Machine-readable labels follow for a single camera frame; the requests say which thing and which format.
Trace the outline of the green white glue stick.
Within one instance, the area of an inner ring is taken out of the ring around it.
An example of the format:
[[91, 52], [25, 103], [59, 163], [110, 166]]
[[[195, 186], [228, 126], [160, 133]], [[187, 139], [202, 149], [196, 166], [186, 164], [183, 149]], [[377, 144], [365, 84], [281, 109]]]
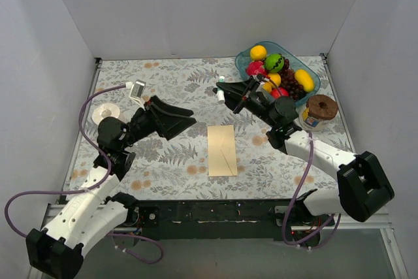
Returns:
[[[224, 82], [225, 81], [225, 77], [224, 76], [219, 76], [219, 82]], [[225, 95], [224, 95], [224, 91], [221, 88], [217, 89], [217, 101], [219, 104], [224, 104], [225, 103]]]

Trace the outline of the beige paper envelope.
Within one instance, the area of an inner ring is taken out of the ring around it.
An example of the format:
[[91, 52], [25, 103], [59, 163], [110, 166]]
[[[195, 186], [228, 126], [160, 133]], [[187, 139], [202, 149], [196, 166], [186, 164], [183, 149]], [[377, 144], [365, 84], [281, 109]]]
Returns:
[[209, 177], [237, 176], [234, 126], [208, 126], [207, 139]]

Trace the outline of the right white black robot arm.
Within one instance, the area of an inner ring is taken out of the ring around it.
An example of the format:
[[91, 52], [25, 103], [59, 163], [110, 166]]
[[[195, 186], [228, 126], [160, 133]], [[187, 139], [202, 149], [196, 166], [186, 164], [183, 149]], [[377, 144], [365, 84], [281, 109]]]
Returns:
[[295, 123], [298, 113], [293, 99], [269, 99], [260, 84], [255, 77], [217, 82], [213, 91], [224, 93], [225, 105], [233, 113], [245, 108], [268, 124], [271, 129], [266, 135], [273, 148], [307, 161], [337, 182], [334, 190], [315, 190], [298, 198], [295, 216], [301, 224], [310, 225], [324, 214], [347, 214], [365, 222], [394, 198], [394, 189], [373, 153], [346, 152], [314, 139]]

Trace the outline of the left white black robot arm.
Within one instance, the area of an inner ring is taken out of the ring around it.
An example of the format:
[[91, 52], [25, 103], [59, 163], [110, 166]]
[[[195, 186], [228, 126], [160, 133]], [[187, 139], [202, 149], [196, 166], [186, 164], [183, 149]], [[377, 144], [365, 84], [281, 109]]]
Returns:
[[120, 224], [133, 226], [139, 219], [138, 201], [129, 195], [97, 209], [135, 159], [127, 148], [152, 133], [170, 140], [195, 122], [192, 110], [168, 105], [157, 96], [143, 103], [127, 123], [103, 118], [97, 136], [103, 153], [80, 192], [42, 230], [32, 229], [25, 238], [30, 265], [53, 278], [74, 278], [85, 256], [107, 233]]

